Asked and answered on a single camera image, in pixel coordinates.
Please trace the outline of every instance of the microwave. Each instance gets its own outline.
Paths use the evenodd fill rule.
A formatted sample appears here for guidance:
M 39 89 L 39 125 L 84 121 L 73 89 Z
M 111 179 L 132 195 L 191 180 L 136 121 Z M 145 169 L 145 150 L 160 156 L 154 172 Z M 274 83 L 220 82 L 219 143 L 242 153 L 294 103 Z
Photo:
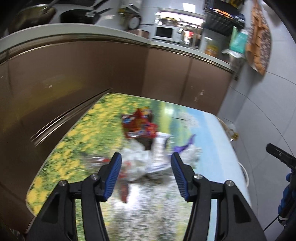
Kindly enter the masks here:
M 169 42 L 180 42 L 182 35 L 178 33 L 180 27 L 156 25 L 153 39 Z

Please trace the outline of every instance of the white countertop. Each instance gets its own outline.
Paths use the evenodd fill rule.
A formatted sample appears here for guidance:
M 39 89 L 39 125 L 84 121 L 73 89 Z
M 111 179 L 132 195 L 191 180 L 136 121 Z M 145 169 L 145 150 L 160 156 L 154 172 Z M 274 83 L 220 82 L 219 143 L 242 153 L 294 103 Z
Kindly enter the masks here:
M 27 29 L 20 30 L 18 32 L 12 33 L 0 40 L 0 53 L 8 50 L 12 47 L 20 45 L 22 43 L 28 42 L 30 40 L 39 39 L 49 36 L 57 36 L 64 34 L 98 34 L 113 37 L 120 37 L 124 39 L 130 39 L 136 42 L 141 42 L 151 46 L 160 46 L 172 50 L 178 50 L 198 57 L 207 59 L 209 61 L 215 62 L 227 69 L 233 70 L 232 66 L 220 59 L 212 57 L 210 55 L 204 54 L 198 50 L 190 49 L 187 47 L 179 46 L 176 44 L 170 44 L 159 41 L 152 41 L 135 34 L 131 34 L 126 31 L 102 27 L 91 24 L 81 24 L 81 23 L 54 23 L 35 26 Z

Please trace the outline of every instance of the silver bolt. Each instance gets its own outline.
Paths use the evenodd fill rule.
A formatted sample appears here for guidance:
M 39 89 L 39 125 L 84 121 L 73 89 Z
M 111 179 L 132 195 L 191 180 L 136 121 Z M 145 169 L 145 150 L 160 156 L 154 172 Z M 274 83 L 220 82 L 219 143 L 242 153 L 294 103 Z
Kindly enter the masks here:
M 231 180 L 227 180 L 226 185 L 229 186 L 229 187 L 232 187 L 232 186 L 234 186 L 234 182 L 231 181 Z
M 197 180 L 200 180 L 200 179 L 203 178 L 203 176 L 201 174 L 197 173 L 197 174 L 194 175 L 194 178 L 197 179 Z
M 94 173 L 94 174 L 91 174 L 91 179 L 92 180 L 97 180 L 99 178 L 98 174 Z
M 66 180 L 60 180 L 59 181 L 59 185 L 60 186 L 65 186 L 67 184 L 67 181 Z

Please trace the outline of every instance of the white cable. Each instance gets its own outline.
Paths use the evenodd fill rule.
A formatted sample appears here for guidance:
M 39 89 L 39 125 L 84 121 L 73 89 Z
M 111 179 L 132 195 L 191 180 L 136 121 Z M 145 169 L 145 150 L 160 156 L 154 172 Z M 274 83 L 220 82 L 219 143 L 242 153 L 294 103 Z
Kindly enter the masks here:
M 246 186 L 249 187 L 249 183 L 250 183 L 250 179 L 249 179 L 249 175 L 247 173 L 247 170 L 245 169 L 245 167 L 239 162 L 241 168 L 242 168 L 242 171 L 244 172 L 244 175 L 246 177 Z

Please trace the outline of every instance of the black cable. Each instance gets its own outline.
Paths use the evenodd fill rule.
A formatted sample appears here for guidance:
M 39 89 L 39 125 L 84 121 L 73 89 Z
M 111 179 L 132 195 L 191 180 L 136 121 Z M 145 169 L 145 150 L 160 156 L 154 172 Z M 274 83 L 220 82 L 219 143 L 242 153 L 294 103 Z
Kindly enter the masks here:
M 265 228 L 265 229 L 263 229 L 263 232 L 270 226 L 270 225 L 272 225 L 272 223 L 275 221 L 275 220 L 277 220 L 278 219 L 278 217 L 279 217 L 279 215 L 269 224 L 269 225 L 267 225 L 267 227 Z

